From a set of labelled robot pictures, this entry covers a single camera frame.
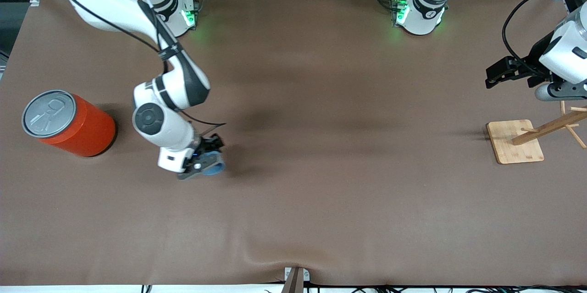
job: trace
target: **wooden pole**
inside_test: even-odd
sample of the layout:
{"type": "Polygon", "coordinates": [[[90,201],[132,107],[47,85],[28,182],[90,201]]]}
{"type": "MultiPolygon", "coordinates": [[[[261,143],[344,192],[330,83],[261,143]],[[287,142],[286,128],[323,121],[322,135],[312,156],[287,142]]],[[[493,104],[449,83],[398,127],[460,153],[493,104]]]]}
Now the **wooden pole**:
{"type": "Polygon", "coordinates": [[[522,145],[546,134],[550,134],[551,132],[555,132],[560,128],[566,128],[568,125],[574,124],[575,122],[579,122],[583,119],[587,119],[587,106],[579,107],[579,109],[581,109],[581,111],[573,110],[566,115],[563,115],[555,120],[552,120],[551,122],[547,122],[540,127],[535,128],[537,132],[527,132],[526,134],[522,134],[517,138],[512,139],[512,144],[522,145]]]}

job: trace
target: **black band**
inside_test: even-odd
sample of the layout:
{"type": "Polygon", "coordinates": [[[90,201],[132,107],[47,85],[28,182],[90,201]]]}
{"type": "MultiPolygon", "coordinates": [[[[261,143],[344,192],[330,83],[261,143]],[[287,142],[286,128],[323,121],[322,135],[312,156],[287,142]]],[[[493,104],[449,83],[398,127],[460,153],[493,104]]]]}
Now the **black band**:
{"type": "Polygon", "coordinates": [[[163,0],[161,3],[153,4],[153,9],[160,9],[161,7],[166,6],[172,0],[163,0]]]}
{"type": "Polygon", "coordinates": [[[442,5],[444,3],[446,3],[446,1],[448,0],[424,0],[425,2],[427,2],[428,4],[432,4],[432,5],[442,5]]]}
{"type": "Polygon", "coordinates": [[[174,111],[179,111],[177,105],[175,105],[175,103],[173,103],[171,97],[169,97],[169,94],[167,93],[167,90],[165,90],[165,85],[163,84],[163,76],[162,75],[157,76],[155,78],[155,85],[157,86],[157,90],[159,90],[159,96],[161,96],[161,98],[165,102],[165,105],[167,105],[167,107],[169,107],[170,109],[172,109],[174,111]]]}
{"type": "Polygon", "coordinates": [[[436,8],[428,7],[426,5],[423,5],[422,2],[420,2],[420,0],[414,0],[414,7],[422,14],[422,17],[424,17],[424,19],[434,19],[434,17],[436,17],[438,13],[440,13],[440,11],[444,9],[444,6],[439,6],[436,8]]]}
{"type": "Polygon", "coordinates": [[[167,22],[169,20],[169,17],[171,17],[172,14],[177,9],[177,4],[179,1],[178,0],[172,0],[172,1],[173,1],[172,4],[167,9],[164,9],[162,11],[155,10],[155,11],[157,11],[157,13],[159,15],[162,15],[165,18],[165,19],[163,19],[164,22],[167,22]]]}
{"type": "Polygon", "coordinates": [[[171,44],[170,46],[166,47],[165,49],[161,49],[157,54],[162,61],[166,61],[170,59],[174,55],[178,55],[183,51],[183,47],[178,42],[171,44]]]}

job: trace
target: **brown table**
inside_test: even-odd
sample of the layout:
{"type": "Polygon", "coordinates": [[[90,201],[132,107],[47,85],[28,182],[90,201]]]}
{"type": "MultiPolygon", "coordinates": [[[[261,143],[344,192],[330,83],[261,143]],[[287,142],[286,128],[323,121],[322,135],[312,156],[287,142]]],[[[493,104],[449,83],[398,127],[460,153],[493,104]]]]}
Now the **brown table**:
{"type": "MultiPolygon", "coordinates": [[[[374,0],[206,0],[181,41],[212,92],[189,113],[229,122],[228,168],[182,182],[131,125],[157,56],[41,0],[0,83],[0,284],[271,282],[291,265],[317,284],[584,284],[587,155],[559,132],[544,162],[498,165],[486,135],[559,115],[524,82],[485,89],[518,2],[450,0],[417,37],[374,0]],[[23,108],[52,88],[109,111],[113,148],[80,159],[26,135],[23,108]]],[[[533,0],[512,46],[564,15],[533,0]]]]}

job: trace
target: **can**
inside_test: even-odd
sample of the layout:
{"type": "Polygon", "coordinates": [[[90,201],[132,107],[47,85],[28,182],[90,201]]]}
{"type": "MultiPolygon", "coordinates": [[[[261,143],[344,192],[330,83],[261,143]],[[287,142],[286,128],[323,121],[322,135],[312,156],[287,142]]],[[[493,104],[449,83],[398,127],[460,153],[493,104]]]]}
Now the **can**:
{"type": "Polygon", "coordinates": [[[108,113],[63,90],[50,90],[30,101],[22,112],[22,127],[42,143],[80,157],[100,155],[116,137],[116,124],[108,113]]]}

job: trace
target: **blue object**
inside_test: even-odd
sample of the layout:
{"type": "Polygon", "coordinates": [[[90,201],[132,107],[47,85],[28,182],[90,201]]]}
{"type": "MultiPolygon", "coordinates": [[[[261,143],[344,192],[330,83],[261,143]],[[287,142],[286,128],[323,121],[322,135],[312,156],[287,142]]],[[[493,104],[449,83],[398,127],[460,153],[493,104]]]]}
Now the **blue object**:
{"type": "Polygon", "coordinates": [[[220,152],[211,151],[211,152],[204,153],[204,155],[216,155],[216,157],[218,158],[218,163],[215,164],[214,166],[202,171],[202,174],[204,174],[206,176],[212,176],[212,175],[216,175],[216,174],[219,174],[220,172],[224,171],[224,167],[226,167],[226,166],[224,165],[224,160],[222,160],[222,155],[220,155],[220,152]]]}

